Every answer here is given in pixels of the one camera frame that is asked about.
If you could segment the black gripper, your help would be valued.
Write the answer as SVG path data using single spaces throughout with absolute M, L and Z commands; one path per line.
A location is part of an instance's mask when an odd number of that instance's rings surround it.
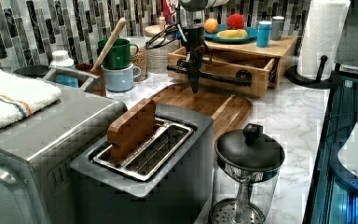
M 187 52 L 205 52 L 204 28 L 202 26 L 185 27 L 183 29 L 183 34 L 182 45 L 186 48 Z M 197 93 L 200 87 L 200 60 L 199 54 L 194 52 L 189 54 L 189 80 L 192 91 Z

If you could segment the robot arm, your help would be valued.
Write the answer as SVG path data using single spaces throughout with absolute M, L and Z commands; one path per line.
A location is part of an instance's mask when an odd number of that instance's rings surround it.
M 229 0 L 178 0 L 177 23 L 181 44 L 186 48 L 186 59 L 182 66 L 191 84 L 192 91 L 199 90 L 200 69 L 203 63 L 212 63 L 212 54 L 204 38 L 203 11 L 218 7 Z

